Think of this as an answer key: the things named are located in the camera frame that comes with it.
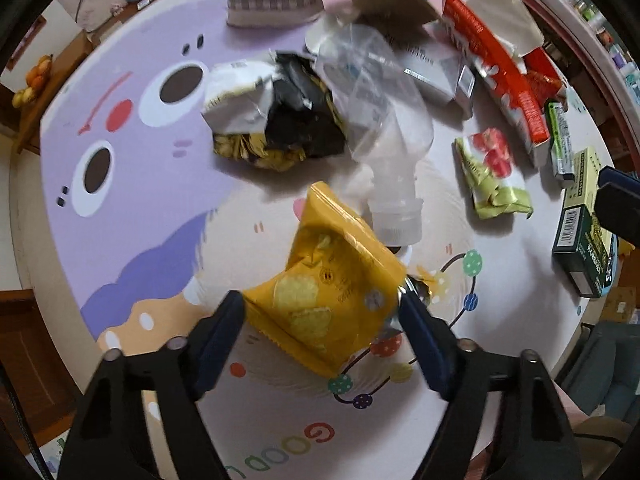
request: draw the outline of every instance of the cartoon eyebrow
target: cartoon eyebrow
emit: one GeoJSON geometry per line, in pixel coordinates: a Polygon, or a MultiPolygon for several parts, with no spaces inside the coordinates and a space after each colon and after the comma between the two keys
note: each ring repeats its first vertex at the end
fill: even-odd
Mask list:
{"type": "Polygon", "coordinates": [[[97,104],[94,106],[94,108],[92,108],[91,110],[91,115],[89,115],[89,118],[86,120],[86,122],[84,123],[84,126],[82,126],[82,128],[80,128],[78,130],[78,135],[82,135],[84,133],[87,133],[90,129],[91,129],[91,121],[94,120],[95,115],[98,113],[98,110],[100,110],[100,108],[102,107],[102,105],[104,104],[104,102],[107,100],[107,98],[113,93],[113,91],[120,86],[122,83],[124,83],[129,76],[131,76],[131,74],[133,74],[133,72],[127,72],[125,75],[121,76],[120,79],[118,79],[115,83],[113,83],[108,89],[107,91],[103,94],[102,97],[100,97],[100,99],[98,99],[97,104]]]}

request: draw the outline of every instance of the white wall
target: white wall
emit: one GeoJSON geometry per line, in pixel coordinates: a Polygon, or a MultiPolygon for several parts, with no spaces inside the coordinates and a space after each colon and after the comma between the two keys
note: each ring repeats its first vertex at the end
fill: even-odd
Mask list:
{"type": "Polygon", "coordinates": [[[0,136],[0,290],[19,290],[20,278],[15,265],[14,242],[9,219],[9,161],[11,140],[0,136]]]}
{"type": "Polygon", "coordinates": [[[53,0],[42,15],[47,20],[47,24],[33,38],[14,68],[4,69],[0,75],[0,83],[12,92],[17,92],[26,86],[24,76],[41,56],[45,54],[57,56],[81,30],[57,0],[53,0]]]}

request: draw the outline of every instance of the yellow chip bag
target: yellow chip bag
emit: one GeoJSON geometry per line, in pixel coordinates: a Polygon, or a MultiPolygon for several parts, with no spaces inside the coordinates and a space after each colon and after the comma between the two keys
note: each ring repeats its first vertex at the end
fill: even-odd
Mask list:
{"type": "Polygon", "coordinates": [[[398,304],[406,268],[324,182],[309,189],[287,267],[244,290],[247,319],[305,367],[334,378],[398,304]]]}

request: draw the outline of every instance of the gray sofa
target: gray sofa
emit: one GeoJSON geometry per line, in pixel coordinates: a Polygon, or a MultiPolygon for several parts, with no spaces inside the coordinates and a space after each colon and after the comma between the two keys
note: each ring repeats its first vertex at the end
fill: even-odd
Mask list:
{"type": "Polygon", "coordinates": [[[640,325],[598,323],[557,381],[588,415],[604,404],[607,416],[634,426],[640,419],[640,325]]]}

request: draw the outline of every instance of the red cheek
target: red cheek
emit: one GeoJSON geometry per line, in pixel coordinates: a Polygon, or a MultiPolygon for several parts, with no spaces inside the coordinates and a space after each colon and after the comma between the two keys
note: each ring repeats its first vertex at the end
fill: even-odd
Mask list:
{"type": "Polygon", "coordinates": [[[109,117],[107,117],[107,131],[113,133],[119,130],[122,125],[127,122],[127,119],[129,119],[132,110],[133,103],[129,99],[125,99],[116,104],[109,113],[109,117]]]}

